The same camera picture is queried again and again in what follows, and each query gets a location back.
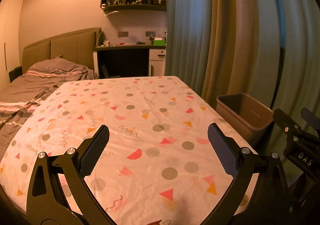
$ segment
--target green box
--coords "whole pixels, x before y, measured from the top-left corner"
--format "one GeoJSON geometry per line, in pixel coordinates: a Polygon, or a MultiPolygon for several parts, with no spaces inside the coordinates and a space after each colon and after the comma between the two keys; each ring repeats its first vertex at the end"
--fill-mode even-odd
{"type": "Polygon", "coordinates": [[[156,46],[165,46],[165,41],[156,41],[156,40],[154,40],[154,41],[153,41],[153,45],[156,45],[156,46]]]}

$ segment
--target headboard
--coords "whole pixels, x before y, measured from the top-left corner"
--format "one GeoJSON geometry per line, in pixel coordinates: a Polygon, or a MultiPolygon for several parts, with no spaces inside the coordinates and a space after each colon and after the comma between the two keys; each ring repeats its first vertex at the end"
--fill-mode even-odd
{"type": "Polygon", "coordinates": [[[54,59],[59,55],[68,61],[94,70],[93,49],[101,28],[89,28],[53,36],[26,46],[22,52],[22,72],[25,73],[39,61],[54,59]]]}

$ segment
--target white cabinet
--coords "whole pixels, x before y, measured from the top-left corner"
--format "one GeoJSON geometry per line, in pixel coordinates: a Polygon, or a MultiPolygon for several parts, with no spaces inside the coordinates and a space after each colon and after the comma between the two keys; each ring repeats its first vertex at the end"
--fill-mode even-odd
{"type": "Polygon", "coordinates": [[[149,50],[149,77],[164,76],[166,50],[149,50]]]}
{"type": "Polygon", "coordinates": [[[0,90],[9,81],[9,71],[19,63],[19,22],[23,0],[2,0],[0,2],[0,90]]]}

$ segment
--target wall socket panel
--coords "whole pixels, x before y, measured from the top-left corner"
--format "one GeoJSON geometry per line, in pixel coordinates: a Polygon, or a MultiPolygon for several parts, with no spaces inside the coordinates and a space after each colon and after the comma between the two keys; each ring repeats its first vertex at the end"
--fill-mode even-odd
{"type": "Polygon", "coordinates": [[[129,37],[129,32],[118,32],[118,37],[129,37]]]}
{"type": "Polygon", "coordinates": [[[156,36],[156,32],[146,32],[146,37],[150,37],[150,36],[155,37],[156,36]]]}

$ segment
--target trash can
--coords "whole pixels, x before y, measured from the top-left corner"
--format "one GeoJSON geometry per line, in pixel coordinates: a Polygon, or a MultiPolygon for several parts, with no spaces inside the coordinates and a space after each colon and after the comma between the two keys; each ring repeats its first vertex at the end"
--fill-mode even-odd
{"type": "Polygon", "coordinates": [[[245,93],[218,96],[216,111],[252,147],[273,121],[273,111],[245,93]]]}

